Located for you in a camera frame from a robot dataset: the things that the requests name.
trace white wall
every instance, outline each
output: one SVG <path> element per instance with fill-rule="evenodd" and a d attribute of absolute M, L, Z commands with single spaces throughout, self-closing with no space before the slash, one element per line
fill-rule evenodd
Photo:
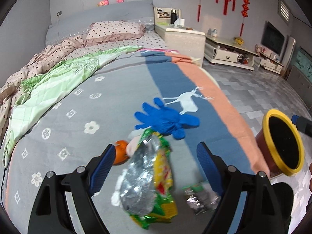
<path fill-rule="evenodd" d="M 60 20 L 78 11 L 94 8 L 101 0 L 51 0 L 51 20 L 57 21 L 56 13 L 63 11 Z M 225 38 L 238 36 L 243 17 L 241 15 L 242 0 L 236 0 L 235 11 L 229 4 L 227 16 L 223 15 L 224 0 L 201 0 L 202 11 L 200 22 L 197 22 L 197 7 L 199 0 L 153 0 L 155 6 L 173 7 L 182 10 L 186 24 L 198 30 L 207 32 L 209 28 L 217 28 L 219 35 Z M 254 49 L 261 42 L 265 21 L 270 21 L 285 37 L 290 35 L 292 19 L 288 26 L 277 14 L 277 0 L 250 0 L 249 17 L 245 19 L 243 38 L 245 45 Z"/>
<path fill-rule="evenodd" d="M 0 87 L 45 47 L 50 0 L 18 0 L 0 26 Z"/>
<path fill-rule="evenodd" d="M 291 36 L 297 41 L 297 45 L 301 46 L 305 51 L 312 55 L 312 28 L 305 23 L 294 18 Z"/>

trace television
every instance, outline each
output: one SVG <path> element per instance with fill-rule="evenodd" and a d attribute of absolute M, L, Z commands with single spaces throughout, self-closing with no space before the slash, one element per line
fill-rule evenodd
<path fill-rule="evenodd" d="M 266 22 L 261 44 L 280 55 L 285 37 L 270 22 Z"/>

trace flower pot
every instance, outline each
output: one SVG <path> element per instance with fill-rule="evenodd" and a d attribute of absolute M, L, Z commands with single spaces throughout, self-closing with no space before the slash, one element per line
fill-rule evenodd
<path fill-rule="evenodd" d="M 302 169 L 305 157 L 302 140 L 296 126 L 284 113 L 274 109 L 268 111 L 256 141 L 271 177 L 281 173 L 293 176 Z"/>

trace small package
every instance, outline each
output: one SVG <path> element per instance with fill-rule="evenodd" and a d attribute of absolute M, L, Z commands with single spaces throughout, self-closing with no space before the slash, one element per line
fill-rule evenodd
<path fill-rule="evenodd" d="M 195 215 L 213 211 L 218 207 L 221 198 L 212 190 L 208 181 L 183 189 L 185 200 Z"/>
<path fill-rule="evenodd" d="M 170 194 L 173 179 L 169 155 L 169 143 L 163 136 L 146 129 L 122 181 L 122 207 L 144 229 L 151 223 L 171 222 L 177 215 Z"/>

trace white deer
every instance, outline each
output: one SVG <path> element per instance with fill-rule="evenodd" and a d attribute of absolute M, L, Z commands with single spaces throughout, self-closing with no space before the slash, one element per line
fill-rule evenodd
<path fill-rule="evenodd" d="M 193 99 L 192 99 L 192 96 L 194 97 L 200 97 L 202 99 L 205 99 L 205 100 L 212 100 L 213 98 L 211 97 L 203 97 L 202 95 L 199 95 L 196 93 L 197 90 L 203 90 L 204 88 L 203 87 L 196 87 L 194 90 L 190 91 L 190 92 L 184 92 L 182 93 L 180 96 L 178 97 L 165 97 L 163 98 L 163 100 L 166 100 L 166 99 L 175 99 L 174 101 L 170 102 L 170 103 L 166 103 L 166 105 L 169 105 L 169 104 L 172 104 L 172 103 L 177 103 L 177 102 L 180 102 L 181 104 L 181 107 L 182 107 L 182 111 L 180 112 L 180 114 L 185 114 L 186 112 L 191 112 L 191 113 L 194 113 L 198 110 L 198 107 L 197 105 L 194 103 Z"/>

